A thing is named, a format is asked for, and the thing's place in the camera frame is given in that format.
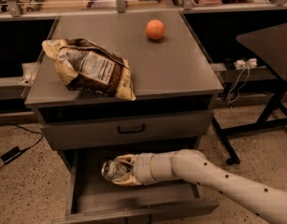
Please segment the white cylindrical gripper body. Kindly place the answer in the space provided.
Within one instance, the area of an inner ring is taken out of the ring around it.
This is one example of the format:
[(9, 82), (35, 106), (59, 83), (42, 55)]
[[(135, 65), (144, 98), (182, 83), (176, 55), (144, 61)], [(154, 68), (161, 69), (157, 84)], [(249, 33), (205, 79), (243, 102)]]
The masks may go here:
[(135, 157), (133, 164), (133, 174), (139, 185), (151, 185), (155, 184), (156, 180), (152, 176), (151, 172), (151, 153), (138, 154)]

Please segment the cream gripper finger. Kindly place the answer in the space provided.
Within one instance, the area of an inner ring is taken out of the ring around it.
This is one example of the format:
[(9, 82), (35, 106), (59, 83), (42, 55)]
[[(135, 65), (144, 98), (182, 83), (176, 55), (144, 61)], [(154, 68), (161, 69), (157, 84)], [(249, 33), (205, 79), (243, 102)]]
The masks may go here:
[(119, 178), (115, 178), (113, 183), (120, 186), (140, 186), (141, 182), (139, 182), (134, 175), (124, 175)]
[(136, 161), (136, 155), (134, 154), (121, 155), (116, 157), (115, 161), (133, 166)]

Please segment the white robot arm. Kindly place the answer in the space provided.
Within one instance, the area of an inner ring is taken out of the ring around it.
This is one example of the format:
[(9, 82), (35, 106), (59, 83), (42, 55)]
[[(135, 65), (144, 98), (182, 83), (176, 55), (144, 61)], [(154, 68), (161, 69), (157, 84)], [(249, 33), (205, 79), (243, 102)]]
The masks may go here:
[(110, 163), (108, 179), (122, 186), (181, 179), (219, 191), (270, 224), (287, 224), (287, 192), (226, 172), (198, 150), (123, 155)]

